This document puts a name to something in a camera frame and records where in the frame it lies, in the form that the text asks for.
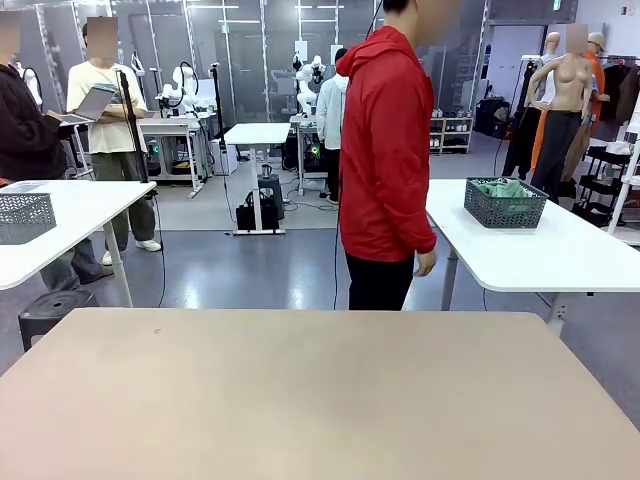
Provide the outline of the person's right hand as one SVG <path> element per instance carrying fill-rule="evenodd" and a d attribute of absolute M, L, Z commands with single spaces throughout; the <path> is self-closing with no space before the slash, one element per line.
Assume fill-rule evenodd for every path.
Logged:
<path fill-rule="evenodd" d="M 417 253 L 417 268 L 414 272 L 415 277 L 426 277 L 436 266 L 437 255 L 434 250 L 428 253 Z"/>

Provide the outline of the dark grey mesh basket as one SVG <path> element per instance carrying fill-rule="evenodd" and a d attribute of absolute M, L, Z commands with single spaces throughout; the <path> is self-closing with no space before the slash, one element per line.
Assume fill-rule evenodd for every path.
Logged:
<path fill-rule="evenodd" d="M 491 198 L 473 183 L 476 179 L 514 179 L 509 177 L 469 177 L 466 179 L 464 208 L 483 227 L 488 229 L 536 229 L 548 196 L 524 183 L 527 198 Z"/>

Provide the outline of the person's right forearm red sleeve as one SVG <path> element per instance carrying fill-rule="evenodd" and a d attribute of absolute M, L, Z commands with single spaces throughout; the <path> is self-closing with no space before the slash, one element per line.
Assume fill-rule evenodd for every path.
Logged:
<path fill-rule="evenodd" d="M 428 254 L 436 245 L 426 215 L 426 194 L 416 188 L 384 189 L 382 202 L 403 243 L 418 254 Z"/>

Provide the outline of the light grey mesh basket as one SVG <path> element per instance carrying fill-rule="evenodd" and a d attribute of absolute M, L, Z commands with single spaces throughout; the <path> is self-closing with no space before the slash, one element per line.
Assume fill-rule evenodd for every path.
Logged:
<path fill-rule="evenodd" d="M 50 193 L 17 184 L 0 189 L 0 245 L 23 245 L 57 226 Z"/>

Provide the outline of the person in red jacket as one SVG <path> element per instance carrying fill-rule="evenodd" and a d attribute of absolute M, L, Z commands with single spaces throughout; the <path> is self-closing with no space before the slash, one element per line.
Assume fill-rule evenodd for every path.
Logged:
<path fill-rule="evenodd" d="M 430 178 L 434 93 L 416 49 L 450 15 L 438 0 L 381 0 L 384 24 L 337 61 L 347 76 L 341 135 L 340 236 L 352 310 L 399 311 L 417 252 L 392 224 L 384 189 L 416 188 Z"/>

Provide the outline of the wooden shoe shelf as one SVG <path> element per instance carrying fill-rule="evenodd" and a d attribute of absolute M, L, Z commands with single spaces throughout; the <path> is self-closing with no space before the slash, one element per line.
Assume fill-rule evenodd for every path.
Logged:
<path fill-rule="evenodd" d="M 430 127 L 430 151 L 435 154 L 466 154 L 470 150 L 472 117 L 433 117 Z"/>

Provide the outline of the hanging black trousers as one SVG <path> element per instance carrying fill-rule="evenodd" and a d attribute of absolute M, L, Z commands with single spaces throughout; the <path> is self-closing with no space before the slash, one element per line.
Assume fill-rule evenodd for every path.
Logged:
<path fill-rule="evenodd" d="M 514 172 L 524 181 L 531 168 L 531 158 L 541 111 L 525 108 L 512 123 L 512 135 L 502 175 L 510 177 Z"/>

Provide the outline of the black suitcases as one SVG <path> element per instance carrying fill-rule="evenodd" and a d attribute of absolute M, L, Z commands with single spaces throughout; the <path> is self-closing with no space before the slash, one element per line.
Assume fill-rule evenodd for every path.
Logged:
<path fill-rule="evenodd" d="M 503 139 L 509 124 L 510 103 L 503 97 L 488 97 L 476 104 L 474 130 Z"/>

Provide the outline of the dark round stool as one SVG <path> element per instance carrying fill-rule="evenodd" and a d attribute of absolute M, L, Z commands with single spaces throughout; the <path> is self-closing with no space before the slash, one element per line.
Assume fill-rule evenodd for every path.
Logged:
<path fill-rule="evenodd" d="M 267 198 L 271 198 L 273 200 L 273 204 L 277 210 L 278 219 L 283 220 L 285 217 L 284 201 L 279 175 L 275 173 L 271 173 L 269 175 L 259 174 L 257 179 L 260 191 L 264 193 Z"/>

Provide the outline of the person in white hoodie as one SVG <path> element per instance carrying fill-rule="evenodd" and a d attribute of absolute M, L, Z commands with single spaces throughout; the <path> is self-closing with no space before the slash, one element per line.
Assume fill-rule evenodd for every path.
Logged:
<path fill-rule="evenodd" d="M 349 78 L 336 72 L 321 86 L 317 98 L 317 135 L 324 146 L 328 169 L 328 199 L 337 204 L 339 200 L 339 160 L 341 135 Z"/>

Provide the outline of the black bag under desk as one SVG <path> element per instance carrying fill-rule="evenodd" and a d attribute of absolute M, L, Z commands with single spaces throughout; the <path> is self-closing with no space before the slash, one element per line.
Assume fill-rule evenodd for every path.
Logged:
<path fill-rule="evenodd" d="M 260 194 L 260 210 L 263 228 L 266 230 L 277 230 L 279 228 L 278 209 L 273 195 L 266 196 L 264 193 Z M 244 203 L 236 208 L 236 221 L 239 230 L 256 229 L 252 193 L 249 193 Z"/>

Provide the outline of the white robot workbench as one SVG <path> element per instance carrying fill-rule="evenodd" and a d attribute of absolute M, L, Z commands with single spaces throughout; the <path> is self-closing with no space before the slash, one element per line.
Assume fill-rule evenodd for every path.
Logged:
<path fill-rule="evenodd" d="M 189 182 L 194 198 L 211 176 L 207 130 L 196 118 L 145 118 L 139 128 L 148 148 L 149 178 L 164 183 Z"/>
<path fill-rule="evenodd" d="M 338 150 L 320 140 L 314 116 L 295 115 L 290 123 L 297 143 L 298 194 L 316 191 L 329 200 L 337 188 Z"/>

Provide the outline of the black rolling cart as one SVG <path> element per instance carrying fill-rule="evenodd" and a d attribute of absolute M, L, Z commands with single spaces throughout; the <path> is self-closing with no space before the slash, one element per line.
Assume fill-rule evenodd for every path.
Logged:
<path fill-rule="evenodd" d="M 578 183 L 580 196 L 574 204 L 575 213 L 596 227 L 606 227 L 612 219 L 631 155 L 626 146 L 621 153 L 608 152 L 606 146 L 590 146 L 586 157 L 591 164 Z"/>

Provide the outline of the white standing desk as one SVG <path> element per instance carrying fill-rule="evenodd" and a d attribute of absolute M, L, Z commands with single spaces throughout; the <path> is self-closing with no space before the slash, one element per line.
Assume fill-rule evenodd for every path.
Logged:
<path fill-rule="evenodd" d="M 258 167 L 256 149 L 259 146 L 283 144 L 290 130 L 289 123 L 248 123 L 236 124 L 223 138 L 226 143 L 235 146 L 248 146 L 252 173 L 253 212 L 255 227 L 253 229 L 236 228 L 234 236 L 283 235 L 284 229 L 264 229 L 261 215 L 260 189 L 258 184 Z"/>

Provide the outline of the white floor cabinet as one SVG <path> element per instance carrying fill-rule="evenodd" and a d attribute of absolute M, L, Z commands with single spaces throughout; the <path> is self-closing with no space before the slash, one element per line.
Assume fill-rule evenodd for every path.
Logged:
<path fill-rule="evenodd" d="M 235 145 L 225 144 L 222 149 L 219 139 L 209 142 L 210 152 L 213 156 L 213 174 L 215 176 L 229 176 L 238 168 L 238 153 Z"/>

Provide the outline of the skin-tone mannequin grey trousers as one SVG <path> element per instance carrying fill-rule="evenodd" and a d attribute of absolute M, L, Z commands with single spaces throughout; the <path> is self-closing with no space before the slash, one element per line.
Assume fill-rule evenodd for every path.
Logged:
<path fill-rule="evenodd" d="M 548 62 L 531 77 L 527 97 L 533 107 L 544 112 L 544 133 L 531 185 L 548 200 L 558 201 L 566 153 L 587 116 L 593 77 L 588 51 L 588 26 L 566 26 L 566 53 Z M 537 99 L 535 88 L 553 75 L 554 97 L 549 103 Z"/>

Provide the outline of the white mannequin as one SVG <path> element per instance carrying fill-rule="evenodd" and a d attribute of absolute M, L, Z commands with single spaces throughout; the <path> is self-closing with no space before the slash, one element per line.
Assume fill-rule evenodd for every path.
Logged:
<path fill-rule="evenodd" d="M 545 67 L 552 60 L 555 60 L 558 55 L 556 54 L 557 48 L 561 40 L 561 34 L 559 32 L 550 32 L 545 39 L 544 54 L 541 56 L 540 63 L 542 67 Z M 553 73 L 548 72 L 543 80 L 539 82 L 537 88 L 537 100 L 541 103 L 550 104 L 555 96 L 555 85 Z"/>

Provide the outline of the black pole stand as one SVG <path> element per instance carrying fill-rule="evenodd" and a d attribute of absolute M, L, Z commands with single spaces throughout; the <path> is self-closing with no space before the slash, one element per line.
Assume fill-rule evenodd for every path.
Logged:
<path fill-rule="evenodd" d="M 210 65 L 209 73 L 214 82 L 214 92 L 215 92 L 215 105 L 216 105 L 216 118 L 218 122 L 218 134 L 217 138 L 219 141 L 219 151 L 220 151 L 220 173 L 223 176 L 230 175 L 229 162 L 228 162 L 228 154 L 227 154 L 227 146 L 224 138 L 225 130 L 222 118 L 222 108 L 221 108 L 221 98 L 219 92 L 219 74 L 218 74 L 219 63 L 214 62 Z"/>

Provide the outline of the clothes rack dark garments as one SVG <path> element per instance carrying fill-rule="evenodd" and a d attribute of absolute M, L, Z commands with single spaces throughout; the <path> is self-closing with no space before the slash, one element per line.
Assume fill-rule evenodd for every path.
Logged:
<path fill-rule="evenodd" d="M 603 60 L 605 94 L 610 99 L 602 104 L 600 120 L 622 125 L 631 119 L 640 93 L 640 58 L 609 55 Z"/>

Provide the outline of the mannequin with beige hat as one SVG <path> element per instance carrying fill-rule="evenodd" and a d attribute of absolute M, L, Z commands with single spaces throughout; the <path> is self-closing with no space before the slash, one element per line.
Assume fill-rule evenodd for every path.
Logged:
<path fill-rule="evenodd" d="M 596 92 L 592 94 L 592 112 L 594 120 L 600 118 L 602 105 L 610 101 L 610 96 L 605 93 L 606 78 L 599 54 L 604 51 L 605 38 L 601 32 L 592 32 L 588 35 L 588 50 L 585 57 L 591 62 L 592 74 L 595 76 Z"/>

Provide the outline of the black tripod stand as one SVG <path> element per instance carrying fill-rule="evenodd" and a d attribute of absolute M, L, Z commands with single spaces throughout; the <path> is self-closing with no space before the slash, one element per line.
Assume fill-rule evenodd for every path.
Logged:
<path fill-rule="evenodd" d="M 134 146 L 134 153 L 137 164 L 138 178 L 141 183 L 148 183 L 148 170 L 142 150 L 140 135 L 138 132 L 137 116 L 134 111 L 133 102 L 129 91 L 129 82 L 126 77 L 126 73 L 123 70 L 117 70 L 118 87 L 122 97 L 123 109 L 125 112 L 125 118 L 129 127 L 132 143 Z"/>

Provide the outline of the person in cream t-shirt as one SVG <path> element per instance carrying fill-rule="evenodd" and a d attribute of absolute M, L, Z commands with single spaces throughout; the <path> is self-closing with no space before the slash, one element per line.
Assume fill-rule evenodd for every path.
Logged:
<path fill-rule="evenodd" d="M 138 120 L 148 114 L 137 75 L 116 62 L 118 22 L 113 17 L 90 17 L 83 26 L 87 60 L 70 68 L 66 110 L 75 113 L 91 88 L 114 92 L 99 119 L 88 126 L 91 165 L 98 181 L 138 181 L 137 152 L 146 152 L 144 138 L 134 145 L 128 117 Z"/>

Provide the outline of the grey laptop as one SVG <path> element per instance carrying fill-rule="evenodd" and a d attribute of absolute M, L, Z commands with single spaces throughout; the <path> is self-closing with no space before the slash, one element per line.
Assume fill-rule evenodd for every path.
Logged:
<path fill-rule="evenodd" d="M 96 122 L 114 97 L 114 90 L 92 87 L 80 105 L 61 116 L 61 127 L 89 124 Z"/>

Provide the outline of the black plastic stool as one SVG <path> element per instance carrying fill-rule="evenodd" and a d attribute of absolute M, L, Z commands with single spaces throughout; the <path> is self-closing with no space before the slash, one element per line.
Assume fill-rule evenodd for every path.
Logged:
<path fill-rule="evenodd" d="M 32 348 L 35 337 L 46 335 L 73 310 L 98 306 L 94 294 L 87 290 L 55 291 L 38 297 L 18 315 L 24 352 Z"/>

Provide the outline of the person in black hoodie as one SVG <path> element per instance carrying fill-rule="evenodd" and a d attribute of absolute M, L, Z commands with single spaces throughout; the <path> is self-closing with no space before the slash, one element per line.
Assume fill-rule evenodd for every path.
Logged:
<path fill-rule="evenodd" d="M 0 178 L 12 183 L 61 180 L 68 168 L 59 140 L 61 120 L 43 114 L 18 70 L 11 65 L 20 52 L 20 14 L 0 11 Z M 86 238 L 40 271 L 50 291 L 75 290 L 113 274 L 97 261 Z"/>

